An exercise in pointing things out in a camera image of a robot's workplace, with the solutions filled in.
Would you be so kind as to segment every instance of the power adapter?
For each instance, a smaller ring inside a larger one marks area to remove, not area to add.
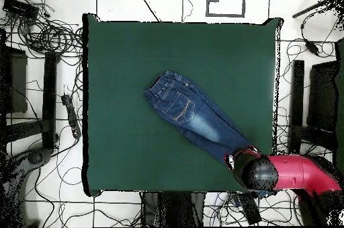
[[[308,41],[307,39],[304,39],[305,43],[306,43],[306,48],[313,54],[315,54],[316,56],[319,56],[319,49],[318,47],[316,47],[316,44],[313,41]]]
[[[4,0],[3,10],[32,21],[37,20],[39,12],[38,7],[17,0]]]

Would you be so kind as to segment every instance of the jeans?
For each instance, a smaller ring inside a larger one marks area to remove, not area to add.
[[[224,165],[225,154],[252,146],[206,93],[182,75],[167,71],[144,93],[162,119]]]

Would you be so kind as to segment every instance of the jeans back pocket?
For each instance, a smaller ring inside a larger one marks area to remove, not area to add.
[[[167,109],[163,113],[176,121],[176,123],[181,124],[194,117],[194,110],[195,103],[177,91],[177,94],[169,102]]]

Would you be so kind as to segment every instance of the green mat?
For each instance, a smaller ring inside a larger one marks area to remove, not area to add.
[[[180,73],[197,83],[262,152],[271,153],[275,39],[281,20],[174,24],[87,17],[88,188],[241,190],[224,165],[158,117],[144,91],[165,71]]]

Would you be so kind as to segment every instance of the jeans waistband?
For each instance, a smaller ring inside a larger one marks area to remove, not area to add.
[[[175,84],[175,81],[182,81],[184,79],[180,74],[166,71],[163,75],[154,82],[154,84],[147,89],[144,94],[152,106],[159,104],[164,100],[169,93],[169,90]]]

